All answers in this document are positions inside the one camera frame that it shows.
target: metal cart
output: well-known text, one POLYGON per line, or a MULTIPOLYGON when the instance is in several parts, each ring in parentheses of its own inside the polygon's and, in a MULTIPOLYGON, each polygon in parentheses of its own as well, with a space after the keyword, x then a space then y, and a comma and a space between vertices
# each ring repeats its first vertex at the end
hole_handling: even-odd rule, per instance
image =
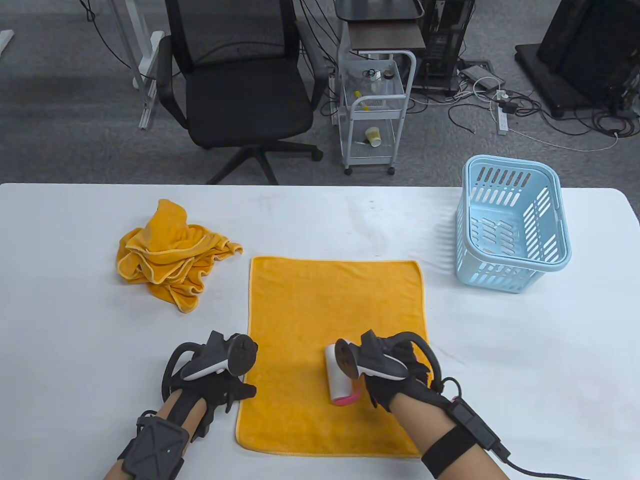
POLYGON ((371 50, 354 54, 345 37, 348 42, 348 34, 343 29, 338 52, 337 123, 344 173, 351 175, 353 165, 383 164, 387 165, 387 173, 393 175, 415 73, 415 56, 406 50, 371 50), (411 61, 406 90, 394 55, 405 55, 411 61), (374 60, 372 56, 386 58, 374 60), (365 134, 371 127, 380 131, 381 143, 377 147, 372 146, 365 134))

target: lint roller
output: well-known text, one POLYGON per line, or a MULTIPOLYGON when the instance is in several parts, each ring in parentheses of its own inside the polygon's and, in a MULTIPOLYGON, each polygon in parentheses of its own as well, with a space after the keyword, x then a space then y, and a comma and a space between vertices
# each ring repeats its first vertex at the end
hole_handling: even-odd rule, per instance
POLYGON ((326 375, 329 381, 329 394, 331 402, 336 406, 346 406, 360 399, 360 390, 354 385, 353 380, 347 377, 335 359, 335 344, 324 349, 326 358, 326 375))

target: yellow cup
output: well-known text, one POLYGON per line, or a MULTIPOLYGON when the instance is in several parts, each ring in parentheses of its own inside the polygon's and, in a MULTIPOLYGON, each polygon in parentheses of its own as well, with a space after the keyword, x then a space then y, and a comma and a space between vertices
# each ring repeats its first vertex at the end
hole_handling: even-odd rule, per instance
POLYGON ((382 145, 382 137, 380 136, 380 129, 378 127, 370 127, 364 132, 364 134, 372 147, 379 147, 382 145))

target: crumpled yellow towel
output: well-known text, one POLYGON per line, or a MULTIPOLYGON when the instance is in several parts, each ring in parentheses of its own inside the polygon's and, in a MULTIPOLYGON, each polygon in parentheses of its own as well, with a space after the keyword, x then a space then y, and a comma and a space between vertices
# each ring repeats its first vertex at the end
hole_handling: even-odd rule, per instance
POLYGON ((187 212, 162 199, 145 228, 121 238, 116 264, 127 282, 146 283, 152 295, 189 313, 198 306, 202 277, 213 262, 235 252, 242 253, 242 246, 200 225, 187 225, 187 212))

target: light blue basket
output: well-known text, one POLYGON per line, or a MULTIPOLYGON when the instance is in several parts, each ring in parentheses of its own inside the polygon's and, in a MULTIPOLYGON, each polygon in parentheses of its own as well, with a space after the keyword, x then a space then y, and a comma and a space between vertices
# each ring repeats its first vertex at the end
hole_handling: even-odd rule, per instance
POLYGON ((560 179, 539 162, 469 159, 456 223, 456 273, 467 285, 520 293, 571 258, 560 179))

